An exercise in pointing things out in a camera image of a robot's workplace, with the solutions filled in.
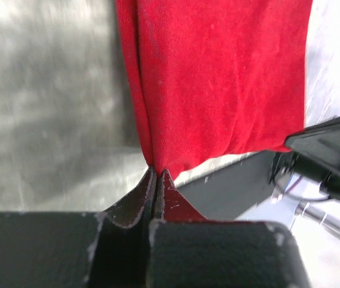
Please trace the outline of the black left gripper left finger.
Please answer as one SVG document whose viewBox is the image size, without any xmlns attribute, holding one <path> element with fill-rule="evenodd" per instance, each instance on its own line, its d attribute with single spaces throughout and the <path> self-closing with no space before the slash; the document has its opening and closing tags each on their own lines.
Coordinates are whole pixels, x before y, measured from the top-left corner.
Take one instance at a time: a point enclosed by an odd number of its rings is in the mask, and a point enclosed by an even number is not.
<svg viewBox="0 0 340 288">
<path fill-rule="evenodd" d="M 156 286 L 150 247 L 156 188 L 157 173 L 150 167 L 135 188 L 93 214 L 85 287 Z"/>
</svg>

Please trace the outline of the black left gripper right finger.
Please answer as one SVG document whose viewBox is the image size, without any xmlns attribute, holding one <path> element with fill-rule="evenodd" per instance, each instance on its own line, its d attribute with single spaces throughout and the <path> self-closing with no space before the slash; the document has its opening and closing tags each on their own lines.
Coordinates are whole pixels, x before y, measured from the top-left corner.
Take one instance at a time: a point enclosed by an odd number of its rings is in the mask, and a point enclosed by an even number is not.
<svg viewBox="0 0 340 288">
<path fill-rule="evenodd" d="M 154 217 L 171 222 L 207 221 L 176 189 L 168 170 L 158 180 Z"/>
</svg>

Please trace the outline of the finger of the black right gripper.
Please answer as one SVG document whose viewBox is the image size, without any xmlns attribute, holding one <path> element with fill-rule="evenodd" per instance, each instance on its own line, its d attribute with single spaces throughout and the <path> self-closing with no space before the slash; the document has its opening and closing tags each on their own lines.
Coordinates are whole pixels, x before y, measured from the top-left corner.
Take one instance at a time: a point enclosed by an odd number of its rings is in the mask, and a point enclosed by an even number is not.
<svg viewBox="0 0 340 288">
<path fill-rule="evenodd" d="M 328 199 L 340 201 L 340 116 L 287 137 L 291 168 L 319 184 Z"/>
</svg>

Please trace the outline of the red t-shirt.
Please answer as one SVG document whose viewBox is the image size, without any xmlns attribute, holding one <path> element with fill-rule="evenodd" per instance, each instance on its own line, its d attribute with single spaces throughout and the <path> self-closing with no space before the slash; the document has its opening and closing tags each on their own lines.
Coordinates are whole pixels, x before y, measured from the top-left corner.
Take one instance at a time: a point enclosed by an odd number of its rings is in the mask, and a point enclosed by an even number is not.
<svg viewBox="0 0 340 288">
<path fill-rule="evenodd" d="M 117 1 L 147 164 L 284 151 L 305 126 L 311 1 Z"/>
</svg>

